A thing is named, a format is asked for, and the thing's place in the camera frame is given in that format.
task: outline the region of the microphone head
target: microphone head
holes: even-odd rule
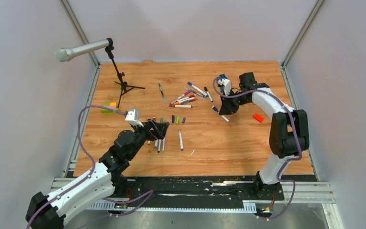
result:
[[[65,61],[71,60],[70,56],[68,55],[68,53],[65,49],[60,49],[60,50],[56,51],[55,56],[57,57],[59,62],[65,62]]]

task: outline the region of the red block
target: red block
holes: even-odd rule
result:
[[[258,115],[258,114],[254,114],[253,115],[253,118],[254,119],[256,119],[257,121],[259,121],[260,123],[264,120],[264,118],[263,117],[261,117],[260,115]]]

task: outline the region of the gray floor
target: gray floor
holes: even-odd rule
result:
[[[284,204],[275,204],[276,214]],[[75,217],[65,228],[76,229],[81,225],[106,215],[106,211],[86,210]],[[292,204],[281,218],[269,222],[246,213],[181,213],[134,212],[120,218],[104,218],[84,229],[327,229],[325,214],[320,204]]]

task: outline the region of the white wall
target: white wall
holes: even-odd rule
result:
[[[67,163],[94,67],[59,63],[79,45],[59,1],[0,0],[0,229],[26,227],[26,210]]]
[[[329,0],[288,67],[347,229],[366,228],[366,1]]]
[[[284,60],[316,0],[70,0],[116,61]],[[107,54],[96,51],[101,62]]]

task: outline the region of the microphone stand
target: microphone stand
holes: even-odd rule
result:
[[[117,72],[117,77],[119,78],[120,82],[116,82],[114,81],[116,84],[119,84],[121,86],[121,92],[120,92],[120,98],[119,98],[119,102],[117,104],[117,108],[120,107],[120,102],[121,102],[121,97],[125,94],[127,94],[127,92],[131,91],[134,88],[138,88],[138,89],[145,89],[144,87],[137,87],[137,86],[131,86],[128,85],[126,81],[122,80],[122,77],[125,76],[124,73],[119,72],[117,66],[116,66],[116,62],[114,61],[114,55],[112,53],[112,50],[114,50],[113,47],[113,40],[111,38],[107,39],[109,41],[109,46],[107,46],[106,48],[104,48],[104,50],[106,51],[107,55],[109,56],[109,58],[112,60],[114,68],[116,69]]]

